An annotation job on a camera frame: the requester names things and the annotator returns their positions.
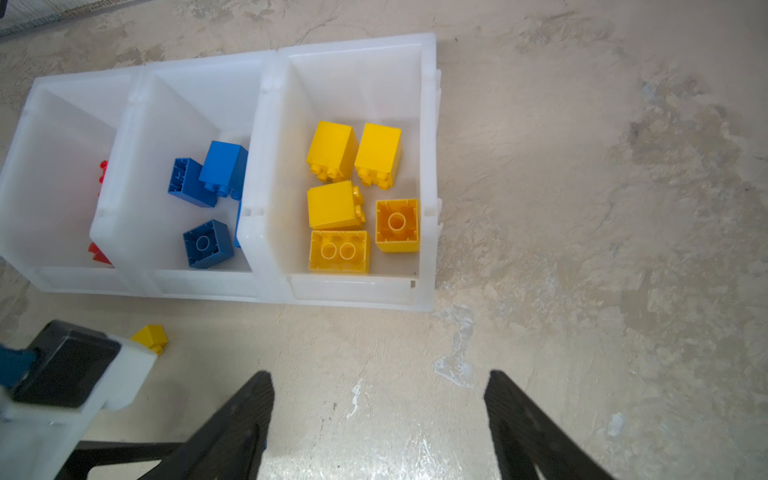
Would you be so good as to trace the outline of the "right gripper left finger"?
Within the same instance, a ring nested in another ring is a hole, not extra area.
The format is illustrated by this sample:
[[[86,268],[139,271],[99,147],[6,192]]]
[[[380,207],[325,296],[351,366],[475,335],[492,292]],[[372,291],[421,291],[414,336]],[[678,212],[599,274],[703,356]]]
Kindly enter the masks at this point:
[[[271,374],[253,375],[145,479],[255,479],[266,449],[275,391]]]

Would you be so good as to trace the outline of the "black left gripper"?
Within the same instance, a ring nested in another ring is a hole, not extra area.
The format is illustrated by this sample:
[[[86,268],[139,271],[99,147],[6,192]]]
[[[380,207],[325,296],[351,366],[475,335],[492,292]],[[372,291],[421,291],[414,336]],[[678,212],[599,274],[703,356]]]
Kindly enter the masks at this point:
[[[157,360],[130,339],[53,320],[1,348],[1,476],[87,479],[99,466],[162,460],[179,442],[80,441],[102,410],[137,396]]]

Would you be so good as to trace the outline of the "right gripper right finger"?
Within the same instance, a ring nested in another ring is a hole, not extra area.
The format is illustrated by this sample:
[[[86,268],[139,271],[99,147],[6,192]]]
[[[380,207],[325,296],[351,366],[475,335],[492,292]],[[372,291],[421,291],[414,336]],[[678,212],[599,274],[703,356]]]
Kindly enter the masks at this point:
[[[490,372],[484,401],[503,479],[612,477],[504,372]]]

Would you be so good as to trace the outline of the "small yellow lego top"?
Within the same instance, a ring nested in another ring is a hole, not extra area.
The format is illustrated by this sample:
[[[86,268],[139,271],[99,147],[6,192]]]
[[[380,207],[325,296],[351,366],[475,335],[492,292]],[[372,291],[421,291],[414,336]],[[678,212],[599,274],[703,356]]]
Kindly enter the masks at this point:
[[[131,340],[145,346],[156,355],[161,355],[168,343],[165,329],[160,324],[144,326],[131,337]]]

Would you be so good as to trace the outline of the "blue lego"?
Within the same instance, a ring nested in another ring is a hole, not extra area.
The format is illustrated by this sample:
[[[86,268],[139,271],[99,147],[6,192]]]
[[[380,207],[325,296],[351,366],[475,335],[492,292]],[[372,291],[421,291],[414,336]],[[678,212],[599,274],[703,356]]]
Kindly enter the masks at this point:
[[[240,242],[238,240],[238,231],[239,231],[239,223],[240,223],[240,218],[241,218],[241,212],[242,212],[242,201],[239,201],[238,202],[238,210],[237,210],[235,229],[234,229],[234,234],[233,234],[233,244],[237,248],[241,248]]]
[[[168,193],[201,208],[214,208],[217,195],[204,188],[199,180],[202,165],[192,158],[177,158],[168,186]]]
[[[240,201],[248,151],[240,145],[212,141],[199,175],[203,187],[218,197]]]
[[[228,226],[218,220],[183,233],[188,265],[208,269],[234,257],[234,244]]]

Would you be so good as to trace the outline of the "yellow lego bottom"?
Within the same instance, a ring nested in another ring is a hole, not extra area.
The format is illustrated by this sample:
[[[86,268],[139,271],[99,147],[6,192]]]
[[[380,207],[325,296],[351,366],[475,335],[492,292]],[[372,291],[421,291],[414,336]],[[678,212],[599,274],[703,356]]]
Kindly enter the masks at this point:
[[[420,251],[417,199],[389,199],[376,202],[375,243],[384,253]]]

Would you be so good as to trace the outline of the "long red lego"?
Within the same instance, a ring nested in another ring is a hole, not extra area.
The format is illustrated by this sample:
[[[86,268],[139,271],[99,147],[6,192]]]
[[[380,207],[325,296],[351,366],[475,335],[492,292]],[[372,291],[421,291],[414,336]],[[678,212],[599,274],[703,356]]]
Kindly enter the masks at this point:
[[[100,175],[100,178],[99,178],[99,184],[100,185],[103,185],[103,183],[104,183],[104,179],[105,179],[105,176],[106,176],[108,164],[109,164],[109,161],[108,160],[104,160],[99,165],[99,167],[101,169],[101,175]]]

